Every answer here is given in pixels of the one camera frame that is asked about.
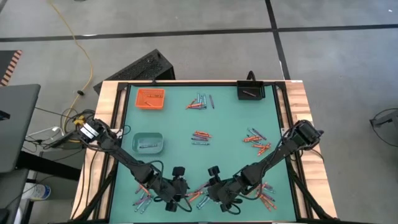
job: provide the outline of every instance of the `teal table surface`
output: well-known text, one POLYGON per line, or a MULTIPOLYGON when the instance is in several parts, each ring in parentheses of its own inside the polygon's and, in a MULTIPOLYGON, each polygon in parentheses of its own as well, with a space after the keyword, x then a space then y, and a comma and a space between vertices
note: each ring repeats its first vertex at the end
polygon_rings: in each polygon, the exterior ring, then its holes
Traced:
MULTIPOLYGON (((166 178, 172 178, 176 166, 185 167, 185 175, 191 190, 197 189, 210 178, 208 168, 218 166, 221 179, 232 177, 248 164, 260 161, 271 151, 280 139, 276 105, 272 87, 267 86, 266 98, 259 101, 238 100, 235 86, 132 86, 126 111, 125 125, 131 127, 130 133, 123 136, 122 148, 138 160, 149 162, 161 160, 164 163, 166 178), (162 88, 165 90, 162 110, 140 110, 135 107, 136 93, 139 88, 162 88), (206 94, 206 110, 186 110, 185 107, 197 97, 197 93, 206 94), (212 95, 215 109, 210 105, 208 95, 212 95), (261 156, 251 143, 243 142, 248 131, 255 128, 262 133, 272 147, 261 156), (209 146, 192 144, 192 134, 205 131, 213 137, 209 146), (136 133, 161 133, 164 137, 164 150, 160 154, 136 154, 132 150, 132 138, 136 133)), ((118 166, 116 185, 111 207, 111 223, 146 222, 245 222, 245 221, 295 221, 292 193, 287 176, 285 161, 278 163, 266 173, 267 181, 276 191, 270 193, 276 202, 277 210, 268 209, 261 200, 243 199, 239 204, 240 215, 221 212, 220 205, 210 201, 201 210, 196 204, 203 196, 192 202, 192 212, 165 211, 165 202, 152 202, 148 209, 140 214, 134 212, 134 202, 141 194, 135 194, 138 183, 130 171, 118 166)), ((185 201, 181 206, 188 208, 185 201)))

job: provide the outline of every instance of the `wooden table edge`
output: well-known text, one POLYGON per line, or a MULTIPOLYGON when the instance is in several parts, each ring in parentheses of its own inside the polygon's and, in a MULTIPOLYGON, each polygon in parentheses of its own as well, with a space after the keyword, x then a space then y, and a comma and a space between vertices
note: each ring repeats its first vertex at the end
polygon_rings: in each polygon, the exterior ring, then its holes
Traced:
MULTIPOLYGON (((157 83, 236 83, 237 80, 157 80, 157 83)), ((293 121, 296 122, 298 119, 307 119, 312 122, 312 116, 310 112, 310 107, 307 100, 307 95, 305 93, 303 81, 301 80, 259 80, 263 82, 281 82, 285 83, 287 89, 287 95, 289 99, 289 106, 292 112, 293 121)), ((122 81, 104 81, 101 87, 101 93, 99 94, 98 104, 96 107, 95 118, 102 119, 105 123, 110 124, 113 116, 114 104, 116 102, 116 93, 118 91, 119 83, 132 83, 132 84, 145 84, 152 83, 152 80, 122 80, 122 81)), ((123 111, 124 105, 124 97, 121 98, 121 102, 119 103, 118 117, 116 127, 119 128, 120 120, 121 120, 121 112, 123 111)), ((283 99, 279 98, 280 108, 282 112, 282 120, 284 122, 285 127, 287 125, 287 114, 284 108, 283 99)), ((320 153, 319 146, 316 147, 316 150, 320 153)), ((85 185, 83 186, 83 197, 80 202, 80 206, 76 212, 75 217, 77 217, 85 208, 87 190, 88 190, 88 174, 90 173, 89 166, 91 160, 94 156, 94 151, 87 150, 85 155, 86 166, 85 169, 82 169, 82 172, 85 172, 85 185)), ((98 186, 100 183, 100 175, 101 169, 103 166, 104 154, 103 152, 97 153, 95 157, 95 161, 93 162, 93 170, 91 171, 91 185, 88 196, 88 201, 92 199, 96 191, 98 190, 98 186)), ((305 152, 303 157, 303 169, 305 173, 305 179, 307 181, 307 188, 313 194, 314 198, 317 202, 323 207, 323 209, 331 216, 336 217, 336 210, 333 203, 333 199, 331 197, 330 187, 328 184, 328 179, 326 176, 325 166, 320 161, 321 164, 317 167, 314 167, 313 161, 316 161, 319 164, 320 158, 314 156, 310 152, 305 152)), ((110 164, 113 163, 111 160, 108 164, 108 168, 110 168, 110 164)), ((78 183, 78 187, 76 190, 75 201, 73 203, 72 213, 76 210, 78 205, 80 194, 82 190, 82 179, 83 175, 80 175, 80 180, 78 183)), ((108 203, 108 195, 109 188, 104 193, 103 198, 101 200, 101 209, 99 211, 99 218, 105 217, 106 204, 108 203)), ((307 217, 305 213, 305 207, 303 205, 303 199, 300 191, 297 189, 297 196, 299 200, 300 213, 303 218, 307 217)))

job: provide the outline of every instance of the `gray floor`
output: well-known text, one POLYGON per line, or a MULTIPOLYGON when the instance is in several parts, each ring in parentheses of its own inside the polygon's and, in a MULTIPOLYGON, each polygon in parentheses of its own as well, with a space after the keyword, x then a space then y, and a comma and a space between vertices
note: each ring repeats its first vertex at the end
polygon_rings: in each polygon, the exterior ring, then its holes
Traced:
MULTIPOLYGON (((76 34, 170 30, 268 28, 263 0, 55 1, 76 34)), ((272 0, 278 27, 395 24, 398 3, 389 0, 272 0)), ((8 0, 0 13, 0 37, 69 35, 46 1, 8 0)), ((343 220, 395 223, 398 219, 398 150, 369 125, 378 111, 397 107, 398 29, 281 33, 292 79, 304 80, 321 142, 331 192, 343 220)), ((80 41, 95 77, 78 110, 94 109, 91 89, 153 49, 174 65, 178 79, 283 79, 271 33, 143 37, 80 41)), ((72 41, 0 43, 22 50, 10 84, 42 85, 37 106, 62 112, 89 75, 72 41)), ((59 124, 35 111, 30 132, 59 124)), ((396 130, 381 134, 394 142, 396 130)), ((31 223, 66 221, 70 199, 35 205, 31 223), (44 212, 51 208, 51 215, 44 212)))

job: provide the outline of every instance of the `black floor stripe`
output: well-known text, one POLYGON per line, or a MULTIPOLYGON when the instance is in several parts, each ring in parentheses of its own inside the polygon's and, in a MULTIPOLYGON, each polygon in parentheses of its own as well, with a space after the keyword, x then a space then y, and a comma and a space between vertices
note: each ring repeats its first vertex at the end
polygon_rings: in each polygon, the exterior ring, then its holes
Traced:
POLYGON ((6 5, 6 3, 7 3, 7 0, 2 0, 0 2, 0 13, 1 13, 2 9, 4 9, 4 6, 6 5))
MULTIPOLYGON (((93 35, 76 35, 77 40, 94 40, 94 39, 117 39, 117 38, 133 38, 133 37, 170 37, 181 35, 211 35, 211 34, 257 34, 272 32, 271 28, 247 28, 247 29, 216 29, 216 30, 187 30, 187 31, 170 31, 170 32, 142 32, 127 34, 93 34, 93 35)), ((0 42, 27 42, 27 41, 51 41, 51 40, 73 40, 72 36, 54 36, 54 37, 10 37, 0 38, 0 42)))
POLYGON ((276 25, 274 10, 272 9, 271 0, 265 0, 267 4, 269 21, 271 23, 272 33, 274 35, 276 51, 278 53, 278 58, 280 62, 280 66, 282 67, 282 72, 286 80, 290 80, 289 69, 287 68, 287 62, 285 58, 284 49, 282 47, 282 42, 280 41, 278 27, 276 25))
MULTIPOLYGON (((217 29, 217 30, 186 30, 170 32, 142 32, 125 34, 91 34, 76 35, 77 40, 117 39, 135 37, 171 37, 182 35, 211 35, 211 34, 258 34, 267 32, 314 32, 336 30, 372 30, 372 29, 397 29, 398 24, 384 25, 358 25, 358 26, 330 26, 330 27, 285 27, 285 28, 242 28, 242 29, 217 29)), ((53 40, 73 40, 70 35, 52 37, 3 37, 0 42, 35 42, 53 40)))
POLYGON ((286 28, 279 28, 278 32, 313 32, 313 31, 369 30, 369 29, 396 29, 396 28, 398 28, 398 24, 326 26, 326 27, 286 27, 286 28))

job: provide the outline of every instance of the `orange tray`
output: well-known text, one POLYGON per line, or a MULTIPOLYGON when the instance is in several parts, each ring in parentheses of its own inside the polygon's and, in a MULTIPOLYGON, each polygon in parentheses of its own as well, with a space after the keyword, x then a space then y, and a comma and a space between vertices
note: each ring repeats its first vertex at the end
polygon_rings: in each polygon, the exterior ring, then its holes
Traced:
POLYGON ((161 110, 164 105, 163 89, 140 88, 137 90, 136 107, 144 110, 161 110))

